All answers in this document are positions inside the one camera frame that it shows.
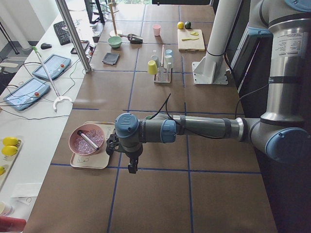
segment pink bowl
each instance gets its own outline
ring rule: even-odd
[[[86,148],[88,149],[89,152],[84,152],[79,150],[79,141],[85,141],[80,135],[78,135],[78,131],[82,130],[84,134],[88,135],[93,133],[94,134],[94,130],[95,130],[95,134],[96,136],[98,136],[97,141],[94,140],[94,138],[90,137],[90,139],[93,140],[93,142],[96,143],[96,145],[101,148],[104,144],[104,132],[102,130],[101,127],[99,127],[96,124],[85,124],[85,125],[81,125],[79,126],[77,129],[75,129],[75,131],[72,132],[72,134],[70,135],[69,138],[69,148],[70,150],[78,155],[82,155],[82,156],[90,156],[90,155],[94,155],[96,153],[98,153],[100,151],[99,150],[95,150],[93,147],[91,147],[89,144],[86,143]]]

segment black mouse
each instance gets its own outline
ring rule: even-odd
[[[41,49],[42,50],[46,50],[46,49],[49,49],[49,48],[52,48],[51,44],[48,44],[48,43],[42,43],[41,44]]]

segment yellow cup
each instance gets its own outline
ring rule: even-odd
[[[157,66],[154,60],[148,62],[148,73],[151,75],[157,74]]]

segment warning label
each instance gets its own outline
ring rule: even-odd
[[[293,33],[273,38],[271,59],[279,57],[304,57],[307,33]]]

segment green bowl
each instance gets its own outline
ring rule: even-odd
[[[112,36],[108,39],[108,44],[112,47],[112,48],[118,48],[121,46],[122,44],[122,39],[119,36]]]

